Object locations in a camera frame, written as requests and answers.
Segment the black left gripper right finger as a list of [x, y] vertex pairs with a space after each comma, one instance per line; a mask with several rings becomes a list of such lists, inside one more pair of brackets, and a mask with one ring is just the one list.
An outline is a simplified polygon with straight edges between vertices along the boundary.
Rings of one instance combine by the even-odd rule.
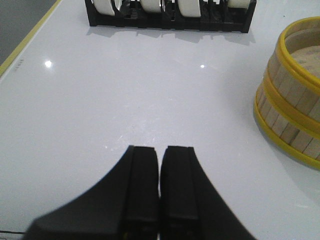
[[212, 185], [192, 147], [166, 149], [160, 191], [160, 239], [254, 239]]

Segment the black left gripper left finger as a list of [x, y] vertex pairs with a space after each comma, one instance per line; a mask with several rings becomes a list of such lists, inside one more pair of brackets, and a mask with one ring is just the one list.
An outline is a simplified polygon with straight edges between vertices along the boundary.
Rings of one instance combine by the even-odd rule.
[[110, 172], [66, 205], [33, 221], [28, 240], [156, 240], [159, 169], [154, 148], [129, 146]]

